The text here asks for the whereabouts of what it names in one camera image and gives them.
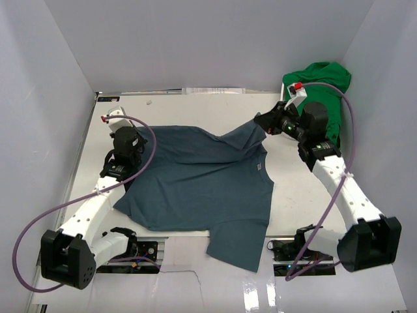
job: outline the white floor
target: white floor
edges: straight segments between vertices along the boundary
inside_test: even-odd
[[[119,102],[98,102],[71,198],[82,196],[95,186],[104,156],[112,149],[109,129],[101,122],[100,116],[116,105],[123,106],[128,115],[149,125],[192,125],[222,135],[250,120],[257,112],[267,112],[278,98],[277,94],[130,95],[121,97]],[[319,220],[330,196],[299,159],[296,142],[285,136],[269,136],[264,146],[268,151],[266,170],[275,182],[267,235],[293,235],[297,228]],[[66,219],[78,207],[69,207]],[[324,225],[345,231],[336,207]],[[118,312],[285,313],[388,313],[405,309],[391,265],[353,274],[339,266],[336,267],[336,276],[299,277],[285,282],[283,278],[273,277],[272,255],[267,250],[263,252],[263,266],[258,272],[261,274],[250,276],[249,272],[205,254],[208,232],[148,231],[114,210],[102,223],[99,233],[115,226],[135,230],[140,237],[170,237],[165,244],[163,266],[170,265],[169,271],[175,270],[173,264],[177,265],[177,270],[184,268],[178,267],[178,263],[170,263],[167,252],[170,249],[192,256],[187,269],[199,272],[200,281],[192,271],[158,275],[96,275],[86,290],[63,287],[52,293],[36,294],[33,303],[48,304],[47,313],[86,312],[87,308],[88,312],[113,312],[117,308]],[[43,279],[38,281],[38,287],[54,284]]]

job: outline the white backdrop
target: white backdrop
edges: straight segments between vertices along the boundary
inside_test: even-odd
[[[23,227],[62,203],[94,94],[43,0],[0,0],[0,311],[24,312],[29,292],[12,270]],[[29,231],[20,269],[32,284],[40,238]]]
[[[94,91],[278,90],[340,61],[373,0],[46,0]]]
[[[375,205],[403,226],[394,270],[409,312],[417,312],[416,34],[415,1],[376,0],[343,60],[358,120],[353,172]]]

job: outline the white table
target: white table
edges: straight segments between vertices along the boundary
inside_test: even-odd
[[[188,125],[201,127],[215,135],[225,134],[252,119],[257,112],[269,111],[278,94],[248,95],[136,95],[122,96],[119,102],[97,102],[93,113],[71,199],[90,192],[102,170],[104,157],[112,149],[109,128],[100,118],[109,109],[120,105],[126,114],[148,125]],[[275,182],[270,224],[267,235],[294,235],[303,226],[316,223],[330,201],[326,189],[309,172],[298,156],[296,141],[285,136],[268,136],[266,170]],[[66,211],[68,220],[80,207]],[[130,228],[138,237],[207,236],[207,231],[149,231],[113,210],[102,223],[99,233],[115,226]],[[330,212],[324,226],[345,232],[337,207]]]
[[[98,102],[82,152],[71,198],[90,192],[96,183],[106,153],[112,149],[108,136],[109,128],[101,122],[100,116],[116,106],[123,106],[128,115],[133,115],[149,125],[192,125],[222,135],[251,119],[257,112],[267,112],[275,105],[279,95],[139,95],[123,96],[119,102]],[[316,223],[327,206],[330,196],[324,186],[309,172],[300,160],[296,142],[285,136],[268,136],[264,141],[268,151],[266,170],[275,182],[272,197],[270,225],[267,235],[294,235],[299,227]],[[66,211],[68,219],[78,209],[73,205]],[[343,219],[334,208],[324,225],[336,231],[345,231]],[[139,237],[185,237],[207,236],[206,231],[155,232],[148,231],[132,222],[127,216],[114,210],[109,213],[100,231],[120,226],[137,232]],[[207,244],[207,238],[201,238]],[[207,258],[202,243],[187,244],[185,248],[175,246],[178,254],[187,255],[190,249],[199,251],[192,255]],[[190,272],[158,275],[115,275],[99,274],[85,290],[65,286],[47,294],[38,293],[33,303],[48,305],[47,313],[63,312],[104,312],[117,308],[120,312],[185,312],[187,308],[199,307],[201,299],[212,301],[206,312],[243,312],[247,309],[244,291],[238,294],[219,294],[218,280],[236,279],[230,271],[217,273],[217,267],[206,275],[202,289],[195,275]],[[282,277],[272,277],[276,290],[276,310],[291,312],[391,312],[403,310],[405,305],[391,265],[348,273],[341,266],[336,267],[336,276],[299,277],[286,283]],[[38,288],[54,286],[56,283],[43,278]]]

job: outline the green cloth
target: green cloth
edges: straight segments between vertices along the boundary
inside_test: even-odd
[[[290,96],[287,90],[288,85],[292,83],[309,83],[309,82],[323,82],[329,83],[339,88],[343,93],[349,88],[351,82],[351,73],[346,68],[341,66],[337,62],[318,62],[311,64],[305,70],[299,70],[284,75],[282,82],[285,86],[285,99],[289,100]],[[297,107],[299,114],[302,112],[302,108],[309,102],[323,103],[327,108],[328,122],[327,122],[327,137],[332,140],[338,147],[339,132],[341,126],[340,116],[340,101],[341,96],[325,86],[311,86],[306,87],[307,98],[301,102]]]

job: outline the wall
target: wall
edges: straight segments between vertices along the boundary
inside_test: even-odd
[[[46,0],[95,91],[278,90],[340,61],[374,0]]]
[[[416,33],[415,1],[376,0],[343,59],[352,72],[348,97],[358,123],[353,173],[381,211],[403,226],[394,270],[409,312],[417,312]]]
[[[43,0],[0,0],[0,305],[24,312],[29,292],[12,271],[23,227],[62,203],[94,94]],[[56,216],[28,233],[18,254],[32,283],[40,237]]]

